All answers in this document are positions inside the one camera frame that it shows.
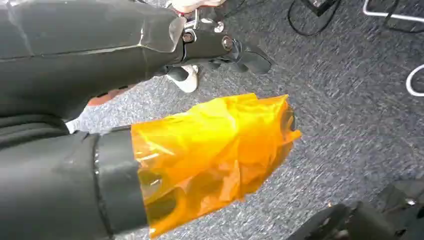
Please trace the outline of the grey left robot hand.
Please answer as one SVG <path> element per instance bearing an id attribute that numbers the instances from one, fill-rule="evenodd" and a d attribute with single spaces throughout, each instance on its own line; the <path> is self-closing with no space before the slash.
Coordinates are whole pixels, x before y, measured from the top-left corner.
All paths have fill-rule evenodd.
<path id="1" fill-rule="evenodd" d="M 258 47 L 141 0 L 0 3 L 0 237 L 152 238 L 255 192 L 301 132 L 287 96 L 220 97 L 106 133 L 70 133 L 88 102 L 184 65 L 267 73 Z"/>

